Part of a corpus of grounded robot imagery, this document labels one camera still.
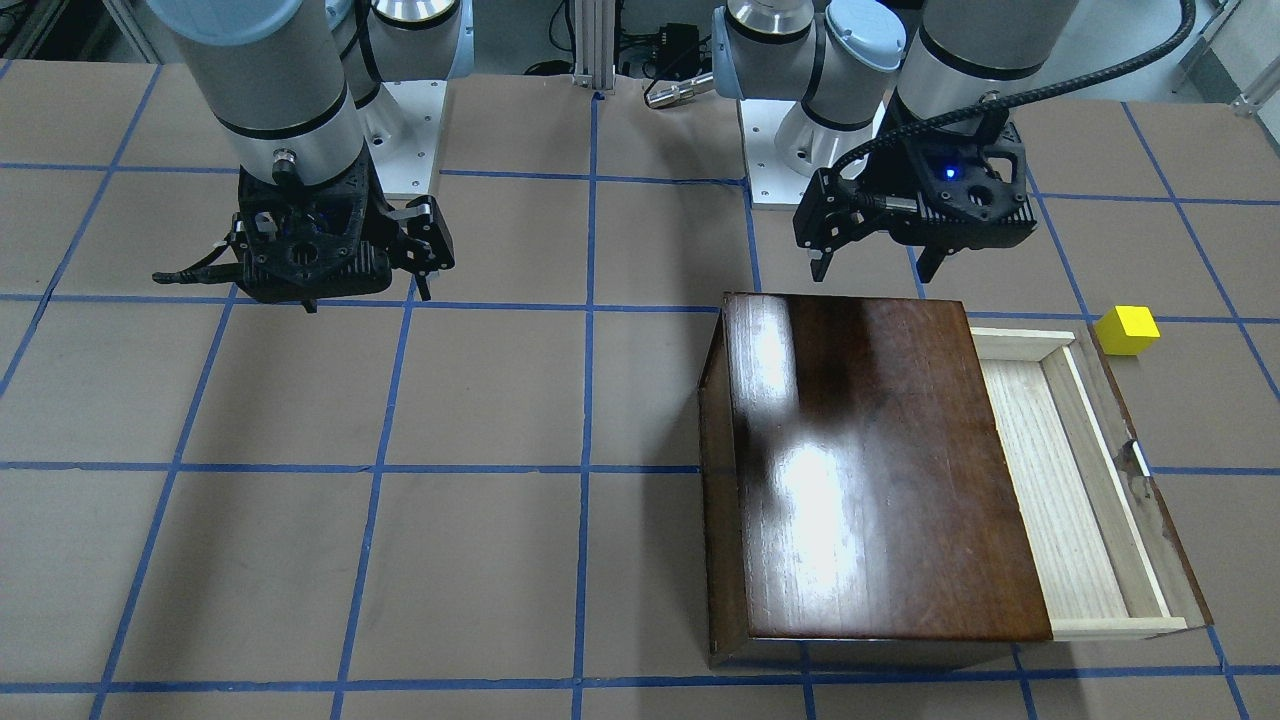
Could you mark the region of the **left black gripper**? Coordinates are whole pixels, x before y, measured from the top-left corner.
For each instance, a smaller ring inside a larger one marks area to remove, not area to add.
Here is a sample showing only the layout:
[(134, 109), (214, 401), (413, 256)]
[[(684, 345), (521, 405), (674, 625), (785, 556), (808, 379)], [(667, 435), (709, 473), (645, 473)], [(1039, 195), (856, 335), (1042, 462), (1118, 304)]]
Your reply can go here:
[(886, 231), (900, 245), (923, 246), (916, 277), (929, 284), (951, 251), (924, 246), (919, 182), (900, 133), (882, 132), (870, 143), (873, 149), (847, 163), (861, 163), (854, 179), (832, 168), (813, 173), (794, 213), (795, 245), (808, 252), (812, 279), (823, 282), (836, 251)]

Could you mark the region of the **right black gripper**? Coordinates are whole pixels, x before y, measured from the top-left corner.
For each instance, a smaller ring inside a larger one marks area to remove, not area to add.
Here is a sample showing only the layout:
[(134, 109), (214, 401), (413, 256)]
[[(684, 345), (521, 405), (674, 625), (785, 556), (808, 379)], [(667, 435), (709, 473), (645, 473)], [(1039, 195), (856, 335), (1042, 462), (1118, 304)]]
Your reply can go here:
[(393, 272), (407, 272), (419, 299), (430, 301), (430, 279), (456, 265), (453, 240), (436, 199), (417, 196), (396, 210), (378, 182), (365, 179), (355, 208), (355, 284), (389, 286)]

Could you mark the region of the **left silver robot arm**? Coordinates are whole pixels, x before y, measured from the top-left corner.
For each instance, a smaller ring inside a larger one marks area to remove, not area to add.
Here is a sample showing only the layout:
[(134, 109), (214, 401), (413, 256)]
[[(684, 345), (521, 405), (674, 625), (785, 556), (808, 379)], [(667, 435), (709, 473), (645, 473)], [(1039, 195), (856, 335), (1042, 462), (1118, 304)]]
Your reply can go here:
[(1074, 1), (727, 1), (710, 35), (716, 90), (786, 101), (774, 147), (805, 176), (795, 243), (814, 281), (876, 232), (916, 247), (933, 279), (956, 252), (1033, 234), (1025, 149), (1006, 110), (893, 138), (911, 123), (1029, 90)]

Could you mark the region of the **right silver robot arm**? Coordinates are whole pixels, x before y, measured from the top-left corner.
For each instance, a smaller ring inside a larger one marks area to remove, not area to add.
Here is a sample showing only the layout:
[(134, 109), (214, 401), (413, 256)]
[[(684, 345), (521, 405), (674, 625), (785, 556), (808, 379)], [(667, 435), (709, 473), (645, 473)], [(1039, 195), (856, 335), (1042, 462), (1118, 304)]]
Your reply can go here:
[(261, 304), (380, 293), (396, 272), (456, 265), (438, 201), (396, 208), (376, 149), (413, 129), (401, 81), (474, 68), (470, 1), (152, 1), (239, 160), (237, 206), (215, 249), (159, 284), (233, 284)]

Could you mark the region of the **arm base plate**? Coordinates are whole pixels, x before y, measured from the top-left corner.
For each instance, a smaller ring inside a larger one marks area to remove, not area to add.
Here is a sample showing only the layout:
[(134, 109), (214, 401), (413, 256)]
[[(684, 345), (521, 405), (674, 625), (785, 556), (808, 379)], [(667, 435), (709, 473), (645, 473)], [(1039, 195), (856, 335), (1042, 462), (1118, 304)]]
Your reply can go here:
[(384, 83), (360, 110), (387, 197), (410, 200), (434, 192), (447, 90), (443, 79)]
[(870, 124), (836, 131), (818, 124), (797, 101), (748, 99), (739, 102), (742, 150), (754, 208), (794, 210), (819, 167), (876, 137), (884, 119), (879, 102)]

